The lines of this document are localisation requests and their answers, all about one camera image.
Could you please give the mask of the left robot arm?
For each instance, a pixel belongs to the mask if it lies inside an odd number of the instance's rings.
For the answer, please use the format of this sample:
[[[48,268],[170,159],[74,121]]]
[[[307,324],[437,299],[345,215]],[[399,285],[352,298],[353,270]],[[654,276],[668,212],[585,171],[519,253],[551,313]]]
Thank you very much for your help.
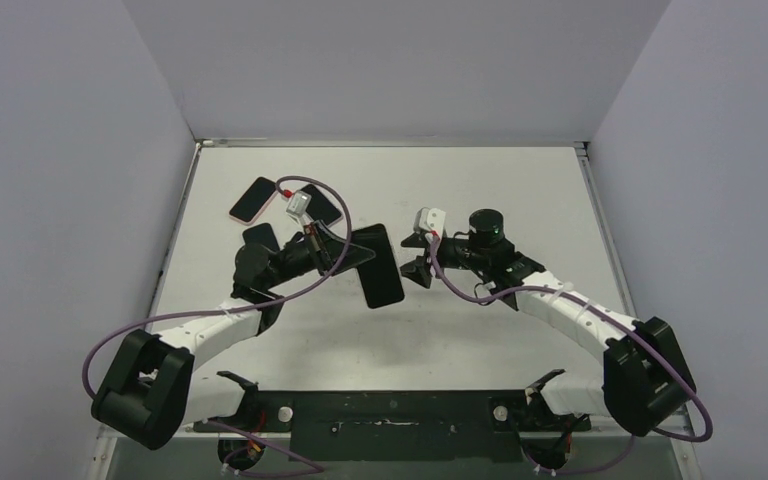
[[[235,256],[232,292],[220,307],[182,312],[184,324],[158,333],[140,324],[120,330],[123,340],[90,393],[91,416],[151,450],[189,423],[221,418],[233,430],[250,428],[259,405],[247,393],[255,384],[230,372],[199,377],[197,370],[276,323],[289,299],[274,287],[310,272],[327,279],[378,257],[369,236],[342,238],[320,221],[281,250],[245,243]]]

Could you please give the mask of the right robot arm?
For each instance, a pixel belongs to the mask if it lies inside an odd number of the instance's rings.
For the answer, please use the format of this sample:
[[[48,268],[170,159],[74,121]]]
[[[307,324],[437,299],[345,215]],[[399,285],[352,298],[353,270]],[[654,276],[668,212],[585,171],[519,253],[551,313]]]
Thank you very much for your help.
[[[544,322],[601,366],[595,377],[558,369],[528,386],[525,414],[532,425],[548,429],[567,415],[601,416],[643,437],[659,432],[668,417],[691,402],[707,424],[697,439],[708,438],[710,415],[666,321],[618,313],[576,291],[516,249],[497,210],[473,212],[465,233],[447,234],[445,220],[437,208],[417,212],[413,231],[401,244],[422,253],[401,266],[404,278],[424,288],[438,279],[472,304],[502,303]]]

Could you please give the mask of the phone in lilac case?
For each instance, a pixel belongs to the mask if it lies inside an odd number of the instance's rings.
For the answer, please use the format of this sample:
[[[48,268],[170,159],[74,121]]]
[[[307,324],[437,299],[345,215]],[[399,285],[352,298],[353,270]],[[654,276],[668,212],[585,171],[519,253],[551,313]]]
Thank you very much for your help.
[[[303,215],[303,225],[319,221],[331,228],[343,219],[342,211],[318,186],[308,183],[300,191],[309,198]]]

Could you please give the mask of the phone in dark case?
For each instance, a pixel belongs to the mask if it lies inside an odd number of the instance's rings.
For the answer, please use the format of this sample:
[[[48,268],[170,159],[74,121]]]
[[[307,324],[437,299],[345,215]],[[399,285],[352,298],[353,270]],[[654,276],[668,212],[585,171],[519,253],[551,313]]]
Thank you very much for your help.
[[[275,231],[270,223],[260,223],[250,226],[242,232],[245,245],[261,245],[272,252],[281,249]]]

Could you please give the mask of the phone in pink case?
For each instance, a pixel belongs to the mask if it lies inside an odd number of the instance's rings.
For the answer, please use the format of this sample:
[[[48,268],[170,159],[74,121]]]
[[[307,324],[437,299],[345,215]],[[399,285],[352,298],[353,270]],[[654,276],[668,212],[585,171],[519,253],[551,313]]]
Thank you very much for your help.
[[[229,210],[229,216],[245,225],[257,220],[278,193],[276,183],[265,177],[256,178]]]

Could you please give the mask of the aluminium table frame rail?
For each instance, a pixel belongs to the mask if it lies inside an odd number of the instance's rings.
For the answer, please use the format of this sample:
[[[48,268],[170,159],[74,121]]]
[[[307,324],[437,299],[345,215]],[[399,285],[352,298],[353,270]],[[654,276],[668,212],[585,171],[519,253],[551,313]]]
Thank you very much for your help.
[[[534,140],[518,137],[469,138],[441,136],[407,136],[382,138],[205,138],[196,141],[201,148],[351,148],[351,147],[571,147],[585,155],[589,141]]]

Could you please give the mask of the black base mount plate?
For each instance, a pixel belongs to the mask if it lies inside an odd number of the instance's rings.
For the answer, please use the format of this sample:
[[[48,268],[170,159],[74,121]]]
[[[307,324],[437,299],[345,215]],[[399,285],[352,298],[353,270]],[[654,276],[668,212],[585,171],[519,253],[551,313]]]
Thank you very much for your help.
[[[521,390],[263,391],[216,421],[286,434],[292,452],[315,461],[517,462],[516,434],[561,449],[571,433],[591,428],[588,418],[553,414]]]

